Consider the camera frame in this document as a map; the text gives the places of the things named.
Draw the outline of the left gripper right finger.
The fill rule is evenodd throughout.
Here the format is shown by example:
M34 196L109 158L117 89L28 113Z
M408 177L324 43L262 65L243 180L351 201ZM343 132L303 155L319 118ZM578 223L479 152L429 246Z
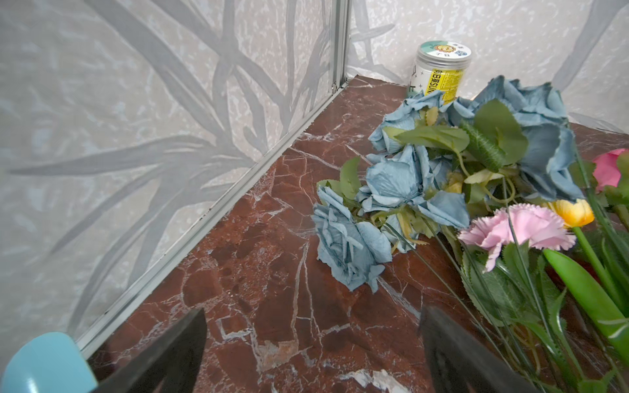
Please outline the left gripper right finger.
M532 383L433 306L421 311L419 335L436 392L534 392Z

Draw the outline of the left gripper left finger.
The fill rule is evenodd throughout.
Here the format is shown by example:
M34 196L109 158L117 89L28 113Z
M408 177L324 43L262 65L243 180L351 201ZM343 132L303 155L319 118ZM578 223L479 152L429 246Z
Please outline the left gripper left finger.
M95 392L192 392L207 338L203 309L193 309Z

